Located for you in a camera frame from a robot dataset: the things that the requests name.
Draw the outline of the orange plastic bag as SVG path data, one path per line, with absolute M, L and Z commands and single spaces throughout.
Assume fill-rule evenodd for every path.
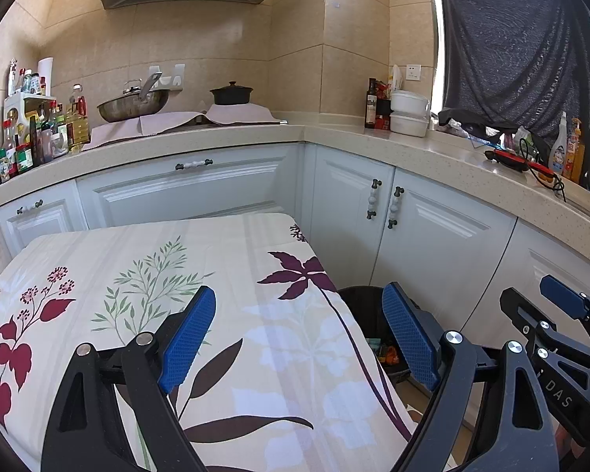
M 387 346 L 382 350 L 382 353 L 378 357 L 381 363 L 395 365 L 400 362 L 398 359 L 397 352 L 393 346 Z

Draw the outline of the green yellow tube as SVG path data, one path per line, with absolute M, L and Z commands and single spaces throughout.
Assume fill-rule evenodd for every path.
M 382 340 L 379 338 L 367 338 L 367 344 L 372 350 L 377 350 L 380 347 L 380 343 L 382 343 Z

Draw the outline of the black trash bin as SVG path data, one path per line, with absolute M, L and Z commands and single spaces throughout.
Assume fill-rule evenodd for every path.
M 421 309 L 396 281 L 386 287 L 356 286 L 339 291 L 364 337 L 379 338 L 379 356 L 393 346 L 400 362 L 382 364 L 393 380 L 413 377 L 427 390 L 434 391 L 441 382 L 439 368 L 442 328 L 435 318 Z

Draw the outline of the orange soap dispenser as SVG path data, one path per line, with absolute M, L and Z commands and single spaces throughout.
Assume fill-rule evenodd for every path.
M 582 122 L 578 117 L 571 120 L 572 129 L 568 135 L 566 149 L 566 163 L 564 177 L 572 182 L 578 183 L 581 178 L 585 145 L 582 143 Z

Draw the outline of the white spray bottle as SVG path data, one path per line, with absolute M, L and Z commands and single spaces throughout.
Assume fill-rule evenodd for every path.
M 559 134 L 557 134 L 557 138 L 551 147 L 548 162 L 548 167 L 556 175 L 561 175 L 564 171 L 567 153 L 567 135 L 567 113 L 563 112 L 560 117 Z

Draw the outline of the red black tool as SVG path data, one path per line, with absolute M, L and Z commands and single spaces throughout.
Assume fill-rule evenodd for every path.
M 555 174 L 550 168 L 501 149 L 488 149 L 484 152 L 484 155 L 487 160 L 500 163 L 511 170 L 519 171 L 520 173 L 524 173 L 525 171 L 537 171 L 539 174 L 542 174 L 547 178 L 553 179 L 555 177 Z

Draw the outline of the white stacked bowls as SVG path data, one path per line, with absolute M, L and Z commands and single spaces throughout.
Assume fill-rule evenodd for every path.
M 391 93 L 390 130 L 394 133 L 424 138 L 430 126 L 430 101 L 409 90 Z

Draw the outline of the dark curtain cloth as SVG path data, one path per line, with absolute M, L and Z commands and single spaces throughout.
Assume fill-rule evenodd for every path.
M 582 0 L 442 0 L 442 122 L 524 128 L 553 143 L 562 116 L 590 146 L 590 13 Z

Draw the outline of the dark sauce bottle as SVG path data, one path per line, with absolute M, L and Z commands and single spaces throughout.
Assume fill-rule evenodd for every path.
M 376 124 L 376 108 L 377 108 L 377 80 L 375 78 L 369 79 L 369 86 L 367 87 L 367 100 L 365 101 L 365 122 L 364 126 L 369 129 L 374 129 Z

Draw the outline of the white spice rack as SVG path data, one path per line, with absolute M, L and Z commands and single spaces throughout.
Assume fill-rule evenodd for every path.
M 35 140 L 34 161 L 48 163 L 55 158 L 56 113 L 54 98 L 15 93 L 4 101 L 3 145 L 6 151 Z

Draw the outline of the cooking oil bottle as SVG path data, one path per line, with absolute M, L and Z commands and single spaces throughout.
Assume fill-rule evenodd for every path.
M 75 83 L 70 96 L 69 124 L 71 129 L 71 148 L 81 150 L 91 140 L 88 121 L 87 101 L 81 83 Z

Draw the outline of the pink stove cover cloth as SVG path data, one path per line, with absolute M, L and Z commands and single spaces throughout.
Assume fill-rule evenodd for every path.
M 97 126 L 91 131 L 91 140 L 83 150 L 92 150 L 115 142 L 148 138 L 186 125 L 238 126 L 278 124 L 267 108 L 254 103 L 245 105 L 211 105 L 205 113 L 165 112 L 121 120 L 118 123 Z

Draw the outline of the black casserole pot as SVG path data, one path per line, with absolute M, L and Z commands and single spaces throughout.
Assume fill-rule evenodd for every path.
M 230 81 L 226 87 L 211 90 L 215 105 L 247 105 L 252 92 L 252 87 L 243 87 L 235 81 Z

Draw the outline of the paper towel roll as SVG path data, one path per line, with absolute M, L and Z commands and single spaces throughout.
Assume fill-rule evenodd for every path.
M 45 97 L 50 97 L 52 94 L 53 62 L 52 57 L 45 57 L 37 65 L 37 73 L 40 78 L 40 94 Z

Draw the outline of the wall power socket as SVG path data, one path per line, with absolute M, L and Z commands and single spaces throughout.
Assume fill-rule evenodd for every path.
M 420 81 L 422 74 L 422 66 L 420 64 L 407 64 L 406 65 L 406 80 L 407 81 Z

